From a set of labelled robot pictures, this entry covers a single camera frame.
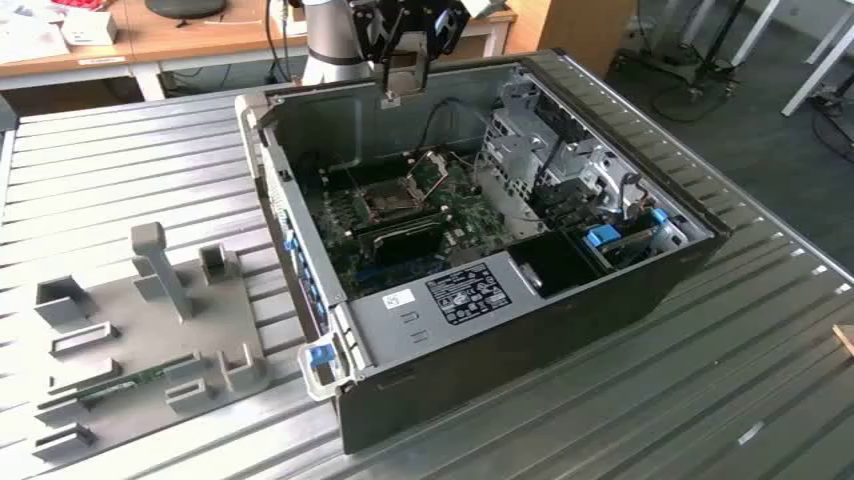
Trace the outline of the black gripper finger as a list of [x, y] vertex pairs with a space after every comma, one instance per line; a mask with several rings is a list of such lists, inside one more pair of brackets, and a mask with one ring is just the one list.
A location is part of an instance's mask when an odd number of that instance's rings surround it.
[[419, 53], [419, 89], [424, 90], [432, 62], [450, 55], [458, 45], [468, 23], [467, 14], [427, 14], [424, 16], [424, 42]]
[[355, 37], [363, 58], [379, 68], [382, 90], [390, 90], [394, 50], [402, 37], [399, 9], [354, 9]]

